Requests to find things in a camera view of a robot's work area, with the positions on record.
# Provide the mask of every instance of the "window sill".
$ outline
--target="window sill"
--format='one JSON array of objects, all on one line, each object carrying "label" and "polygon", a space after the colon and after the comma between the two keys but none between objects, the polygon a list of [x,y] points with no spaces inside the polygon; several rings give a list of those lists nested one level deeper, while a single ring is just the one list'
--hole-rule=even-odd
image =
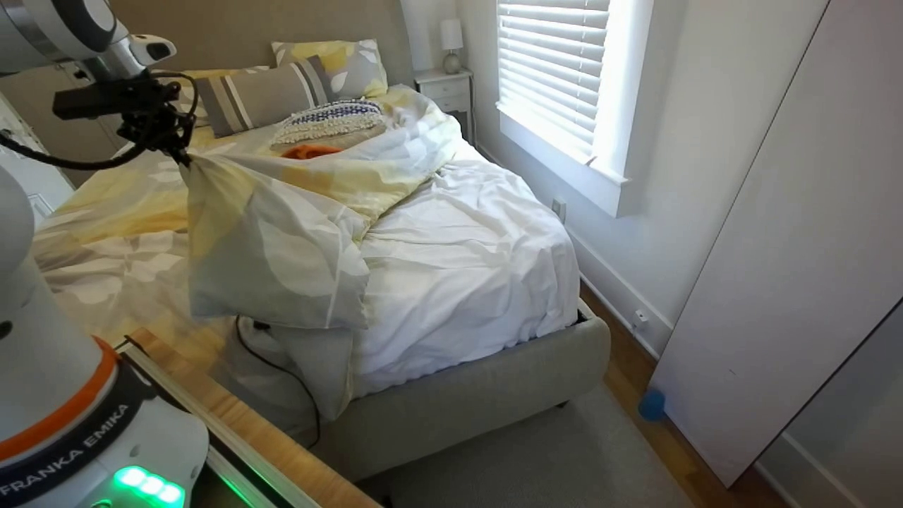
[{"label": "window sill", "polygon": [[610,218],[619,218],[622,190],[626,187],[623,176],[574,161],[570,156],[565,156],[561,151],[550,148],[536,132],[522,127],[522,121],[516,121],[502,107],[500,107],[500,132],[510,138],[516,148],[522,148],[527,156],[534,156],[554,176],[560,176],[570,190],[575,190],[589,203],[596,203],[602,211],[606,211]]}]

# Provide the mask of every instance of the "bed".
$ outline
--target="bed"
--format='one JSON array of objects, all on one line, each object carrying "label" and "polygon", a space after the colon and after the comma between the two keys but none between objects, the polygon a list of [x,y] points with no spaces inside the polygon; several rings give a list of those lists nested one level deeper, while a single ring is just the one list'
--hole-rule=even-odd
[{"label": "bed", "polygon": [[[287,35],[286,14],[301,5],[316,12],[316,31],[309,25],[306,35],[299,22]],[[221,69],[266,62],[256,58],[262,38],[313,41],[324,38],[323,25],[330,38],[365,38],[362,22],[347,22],[354,35],[337,22],[341,21],[337,12],[347,14],[347,5],[270,5],[268,17],[283,22],[268,25],[256,12],[261,25],[242,25],[228,52],[211,52],[208,35],[225,31],[237,17],[218,17],[208,35],[198,38],[189,25],[167,21],[158,2],[117,10],[134,29],[173,38],[183,49],[183,69]],[[366,2],[366,10],[372,25],[365,31],[371,38],[378,31],[390,80],[407,83],[397,5]],[[341,268],[347,278],[337,278],[337,290],[327,295],[337,320],[318,331],[311,323],[275,327],[270,320],[198,320],[198,307],[215,310],[198,306],[196,290],[183,185],[193,177],[180,177],[158,156],[91,177],[35,247],[52,288],[84,327],[98,335],[148,327],[169,338],[354,479],[565,403],[596,386],[606,364],[606,324],[575,297],[575,256],[557,218],[515,173],[488,163],[459,132],[455,135],[455,121],[417,93],[393,87],[376,103],[393,111],[396,125],[355,138],[337,156],[313,158],[306,170],[318,161],[333,177],[337,166],[358,170],[362,161],[393,153],[403,161],[397,166],[426,173],[424,180],[403,173],[400,180],[412,177],[407,192],[372,214],[358,201],[344,201],[341,211],[327,214],[351,232],[371,220],[366,235],[351,235],[355,242],[337,254],[341,261],[347,252],[358,254],[366,278],[355,279],[355,264]],[[290,121],[252,127],[225,141],[206,132],[198,135],[196,153],[254,166],[262,161],[261,148],[275,148],[290,127]]]}]

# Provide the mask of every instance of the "gray upholstered bed frame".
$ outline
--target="gray upholstered bed frame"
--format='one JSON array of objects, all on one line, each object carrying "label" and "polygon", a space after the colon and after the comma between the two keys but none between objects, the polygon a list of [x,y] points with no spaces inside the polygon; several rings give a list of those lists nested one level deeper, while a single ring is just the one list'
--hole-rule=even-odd
[{"label": "gray upholstered bed frame", "polygon": [[[390,80],[412,83],[397,0],[117,0],[117,14],[176,41],[176,69],[270,65],[270,41],[378,41]],[[358,479],[581,395],[602,385],[610,351],[606,324],[581,314],[561,334],[354,400],[313,453]]]}]

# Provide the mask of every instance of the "window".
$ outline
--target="window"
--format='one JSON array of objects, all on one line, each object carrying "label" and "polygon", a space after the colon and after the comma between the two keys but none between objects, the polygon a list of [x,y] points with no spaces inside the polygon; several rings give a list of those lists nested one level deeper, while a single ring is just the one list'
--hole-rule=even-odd
[{"label": "window", "polygon": [[502,132],[581,192],[574,166],[626,185],[651,2],[500,0]]}]

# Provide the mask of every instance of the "nightstand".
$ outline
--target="nightstand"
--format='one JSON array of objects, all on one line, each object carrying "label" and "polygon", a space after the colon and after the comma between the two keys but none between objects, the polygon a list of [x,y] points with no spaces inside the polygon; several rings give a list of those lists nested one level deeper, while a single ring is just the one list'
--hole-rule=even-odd
[{"label": "nightstand", "polygon": [[421,73],[417,90],[459,121],[462,138],[475,141],[472,73]]}]

